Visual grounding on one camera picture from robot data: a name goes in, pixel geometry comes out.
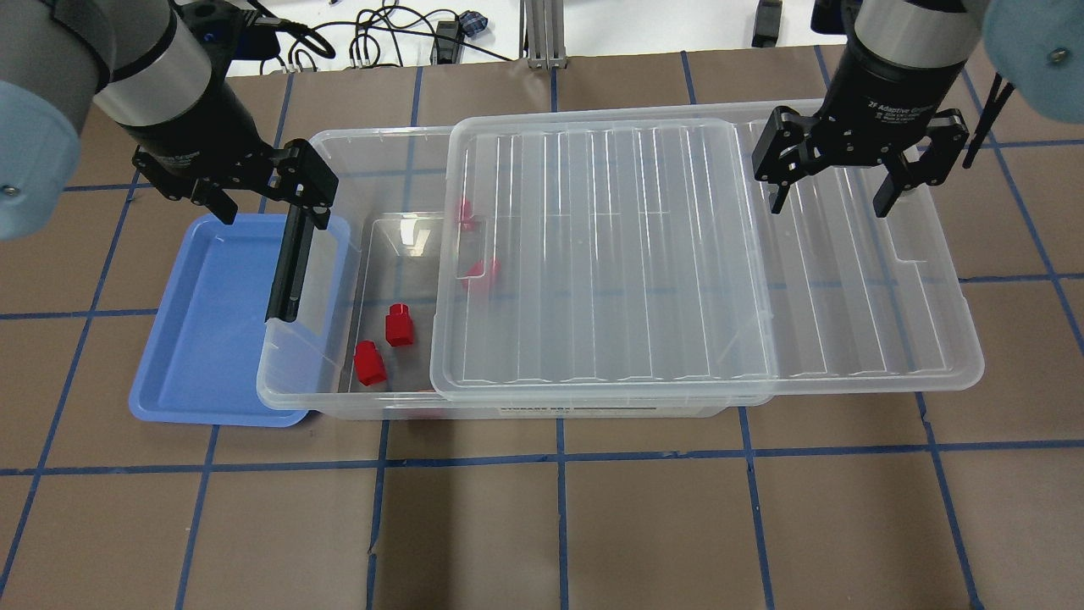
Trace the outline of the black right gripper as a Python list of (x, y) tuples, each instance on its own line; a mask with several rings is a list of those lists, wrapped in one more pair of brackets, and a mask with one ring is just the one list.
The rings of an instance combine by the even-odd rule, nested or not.
[[(941, 108), (962, 69), (905, 66), (848, 39), (821, 107), (811, 116), (774, 108), (754, 144), (754, 179), (771, 186), (771, 215), (780, 215), (793, 182), (833, 166), (883, 166), (878, 219), (907, 191), (941, 184), (969, 137), (960, 111)], [(917, 161), (894, 161), (922, 139), (929, 144)]]

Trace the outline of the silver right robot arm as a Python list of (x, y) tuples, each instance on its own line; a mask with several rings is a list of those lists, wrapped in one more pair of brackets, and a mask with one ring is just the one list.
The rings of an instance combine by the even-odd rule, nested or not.
[[(817, 1), (810, 28), (846, 46), (821, 107), (777, 107), (752, 154), (779, 215), (789, 190), (830, 167), (882, 166), (879, 219), (903, 193), (971, 166), (1015, 93), (1042, 116), (1081, 124), (1080, 1)], [(975, 128), (945, 108), (949, 89), (983, 47), (995, 75)]]

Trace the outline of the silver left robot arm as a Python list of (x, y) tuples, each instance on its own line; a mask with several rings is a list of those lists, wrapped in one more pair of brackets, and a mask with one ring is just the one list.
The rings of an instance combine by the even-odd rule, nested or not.
[(136, 140), (133, 166), (164, 197), (227, 225), (232, 191), (291, 205), (267, 316), (294, 321), (338, 179), (308, 141), (264, 142), (227, 73), (250, 30), (302, 26), (229, 1), (4, 1), (1, 17), (3, 239), (52, 217), (96, 107)]

